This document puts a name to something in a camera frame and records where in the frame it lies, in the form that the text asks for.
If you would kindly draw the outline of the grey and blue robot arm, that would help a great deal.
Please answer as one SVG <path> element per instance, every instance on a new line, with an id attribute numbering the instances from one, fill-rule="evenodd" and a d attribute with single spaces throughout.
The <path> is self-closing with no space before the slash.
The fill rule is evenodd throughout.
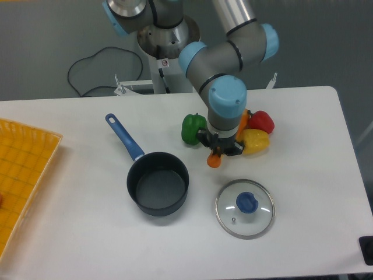
<path id="1" fill-rule="evenodd" d="M 208 109 L 207 124 L 194 137 L 215 155 L 243 153 L 238 142 L 247 90 L 236 74 L 266 61 L 279 49 L 276 30 L 258 23 L 248 1 L 214 1 L 225 42 L 208 47 L 182 1 L 104 1 L 103 8 L 120 35 L 135 33 L 147 55 L 153 90 L 195 90 Z"/>

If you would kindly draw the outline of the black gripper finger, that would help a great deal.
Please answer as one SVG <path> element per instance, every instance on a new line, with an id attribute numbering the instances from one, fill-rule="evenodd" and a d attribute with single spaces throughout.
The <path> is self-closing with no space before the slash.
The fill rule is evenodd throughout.
<path id="1" fill-rule="evenodd" d="M 205 128 L 198 129 L 196 138 L 204 147 L 209 146 L 209 140 L 207 139 L 207 130 Z"/>
<path id="2" fill-rule="evenodd" d="M 241 155 L 244 151 L 244 143 L 235 141 L 231 146 L 226 148 L 227 156 Z"/>

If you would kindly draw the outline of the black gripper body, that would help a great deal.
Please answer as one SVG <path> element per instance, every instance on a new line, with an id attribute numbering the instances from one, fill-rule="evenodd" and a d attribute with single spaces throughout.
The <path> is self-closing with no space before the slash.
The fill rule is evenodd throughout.
<path id="1" fill-rule="evenodd" d="M 219 138 L 218 134 L 211 134 L 209 131 L 206 132 L 206 147 L 209 149 L 220 152 L 227 156 L 234 156 L 237 154 L 237 148 L 235 147 L 235 138 L 233 136 L 229 138 Z"/>

